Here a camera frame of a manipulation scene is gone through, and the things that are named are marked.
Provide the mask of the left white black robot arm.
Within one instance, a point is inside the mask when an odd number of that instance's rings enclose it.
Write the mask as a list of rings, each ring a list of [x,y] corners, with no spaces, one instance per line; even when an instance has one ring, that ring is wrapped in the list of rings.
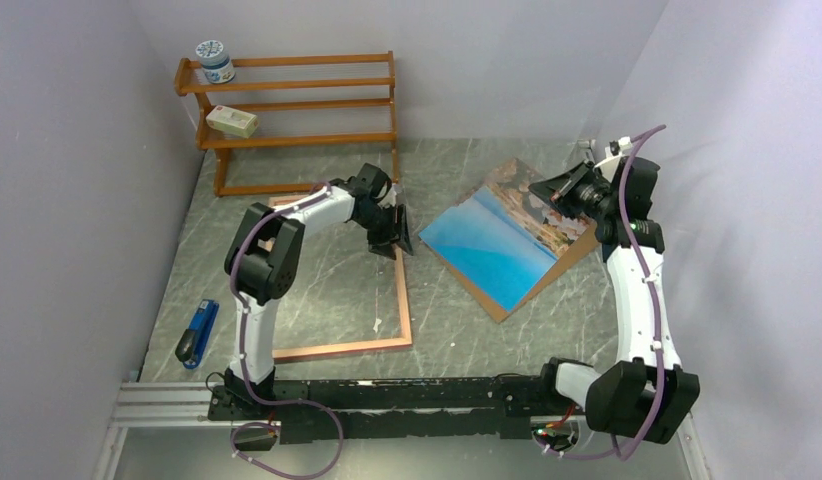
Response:
[[[247,209],[224,261],[238,328],[224,385],[245,418],[259,420],[272,409],[276,316],[296,279],[304,242],[353,222],[365,231],[369,252],[390,260],[411,254],[407,211],[398,195],[390,176],[366,163],[357,174],[318,184],[301,199]]]

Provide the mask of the blue seascape photo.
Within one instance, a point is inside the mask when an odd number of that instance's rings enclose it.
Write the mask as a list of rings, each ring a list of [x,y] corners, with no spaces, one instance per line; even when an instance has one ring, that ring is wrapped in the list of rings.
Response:
[[[543,179],[510,159],[419,233],[497,323],[598,246],[592,220],[564,217],[530,192]]]

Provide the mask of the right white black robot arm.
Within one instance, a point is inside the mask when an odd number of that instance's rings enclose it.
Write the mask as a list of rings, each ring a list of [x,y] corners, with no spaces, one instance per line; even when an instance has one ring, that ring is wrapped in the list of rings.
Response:
[[[665,244],[650,220],[658,164],[634,158],[618,163],[612,177],[591,162],[530,184],[530,193],[568,219],[596,224],[615,296],[618,346],[605,372],[576,360],[552,358],[541,370],[540,408],[559,415],[573,403],[590,429],[637,441],[665,444],[700,394],[697,375],[684,371],[675,350],[663,296]]]

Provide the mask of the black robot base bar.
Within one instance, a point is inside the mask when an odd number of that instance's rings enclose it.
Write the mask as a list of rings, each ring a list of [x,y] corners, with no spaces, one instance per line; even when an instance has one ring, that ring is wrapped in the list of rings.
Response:
[[[278,380],[275,405],[223,385],[212,389],[208,418],[240,425],[269,421],[283,444],[322,440],[495,435],[528,439],[581,415],[537,375],[405,379]]]

